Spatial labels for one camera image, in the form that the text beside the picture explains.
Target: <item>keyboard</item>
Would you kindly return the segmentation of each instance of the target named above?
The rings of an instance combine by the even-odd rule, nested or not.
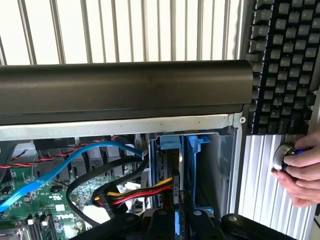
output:
[[[320,0],[257,0],[246,59],[253,135],[306,134],[319,88]]]

